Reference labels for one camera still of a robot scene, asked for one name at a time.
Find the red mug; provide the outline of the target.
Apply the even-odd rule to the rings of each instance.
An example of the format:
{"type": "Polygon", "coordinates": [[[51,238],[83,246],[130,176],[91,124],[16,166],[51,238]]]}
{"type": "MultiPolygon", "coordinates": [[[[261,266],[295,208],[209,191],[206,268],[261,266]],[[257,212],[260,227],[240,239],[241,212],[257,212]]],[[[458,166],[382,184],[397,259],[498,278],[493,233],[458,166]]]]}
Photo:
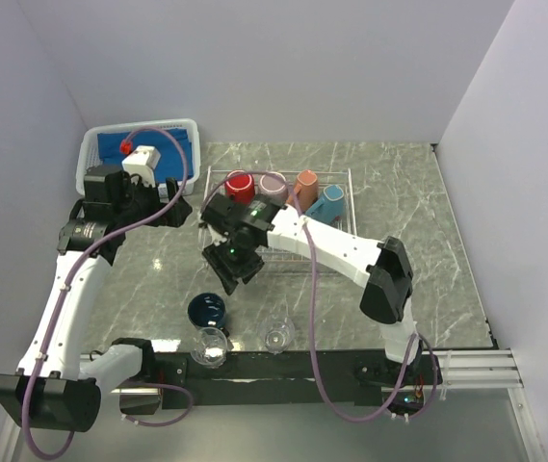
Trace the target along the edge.
{"type": "Polygon", "coordinates": [[[244,170],[232,170],[226,175],[224,190],[234,202],[249,205],[255,196],[254,178],[244,170]]]}

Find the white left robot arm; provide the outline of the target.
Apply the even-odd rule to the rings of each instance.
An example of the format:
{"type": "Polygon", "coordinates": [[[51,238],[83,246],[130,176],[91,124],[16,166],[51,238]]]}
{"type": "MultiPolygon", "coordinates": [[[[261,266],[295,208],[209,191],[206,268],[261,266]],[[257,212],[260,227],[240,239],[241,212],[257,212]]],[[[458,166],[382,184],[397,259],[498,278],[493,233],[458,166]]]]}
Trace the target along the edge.
{"type": "Polygon", "coordinates": [[[39,327],[14,373],[0,374],[0,404],[21,427],[86,432],[101,400],[119,385],[160,378],[152,343],[120,338],[87,365],[81,348],[93,304],[128,231],[178,228],[192,213],[175,179],[161,200],[144,177],[118,166],[90,168],[58,241],[56,272],[39,327]]]}

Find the purple mug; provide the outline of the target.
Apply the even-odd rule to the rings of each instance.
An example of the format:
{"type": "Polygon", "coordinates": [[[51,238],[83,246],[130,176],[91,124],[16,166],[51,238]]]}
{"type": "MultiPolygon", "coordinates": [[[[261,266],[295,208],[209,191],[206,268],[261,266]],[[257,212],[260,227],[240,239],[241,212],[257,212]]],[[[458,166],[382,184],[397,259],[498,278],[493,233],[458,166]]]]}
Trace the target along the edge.
{"type": "Polygon", "coordinates": [[[270,172],[259,178],[259,192],[281,202],[288,198],[287,181],[284,175],[279,172],[270,172]]]}

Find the white wire dish rack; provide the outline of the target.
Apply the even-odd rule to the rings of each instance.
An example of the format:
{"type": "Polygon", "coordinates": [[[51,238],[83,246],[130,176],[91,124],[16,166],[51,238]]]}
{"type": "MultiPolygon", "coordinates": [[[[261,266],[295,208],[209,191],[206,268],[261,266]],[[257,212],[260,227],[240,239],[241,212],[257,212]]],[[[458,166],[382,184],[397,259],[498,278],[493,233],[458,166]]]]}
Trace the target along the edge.
{"type": "MultiPolygon", "coordinates": [[[[203,197],[206,197],[207,194],[230,172],[231,169],[208,167],[203,197]]],[[[339,206],[340,215],[330,225],[338,230],[356,235],[357,228],[351,170],[349,168],[342,171],[315,170],[315,174],[318,176],[319,181],[319,196],[322,196],[324,194],[324,189],[330,185],[338,186],[343,192],[343,205],[339,206]]],[[[257,253],[264,261],[263,273],[310,273],[310,261],[308,258],[301,255],[265,247],[259,247],[257,253]]]]}

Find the light blue mug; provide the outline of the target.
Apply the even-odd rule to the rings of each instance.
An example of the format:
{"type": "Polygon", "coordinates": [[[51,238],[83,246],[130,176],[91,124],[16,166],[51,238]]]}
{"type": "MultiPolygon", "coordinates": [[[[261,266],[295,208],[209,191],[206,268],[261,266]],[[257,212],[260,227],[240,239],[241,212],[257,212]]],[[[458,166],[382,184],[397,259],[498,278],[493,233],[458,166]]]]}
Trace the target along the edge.
{"type": "Polygon", "coordinates": [[[331,225],[343,215],[344,198],[344,191],[339,185],[328,185],[305,214],[321,223],[331,225]]]}

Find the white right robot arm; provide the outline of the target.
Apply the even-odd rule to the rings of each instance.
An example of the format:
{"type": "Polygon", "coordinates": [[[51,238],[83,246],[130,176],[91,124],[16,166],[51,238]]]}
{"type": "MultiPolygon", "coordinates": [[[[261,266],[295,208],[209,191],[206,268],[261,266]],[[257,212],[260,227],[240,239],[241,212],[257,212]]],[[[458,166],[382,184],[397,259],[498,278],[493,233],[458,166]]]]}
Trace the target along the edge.
{"type": "Polygon", "coordinates": [[[380,328],[389,376],[405,384],[419,374],[420,339],[407,307],[413,271],[400,240],[357,237],[263,194],[246,205],[214,193],[202,206],[199,225],[212,238],[202,255],[228,295],[263,268],[259,247],[314,258],[363,290],[359,309],[380,328]]]}

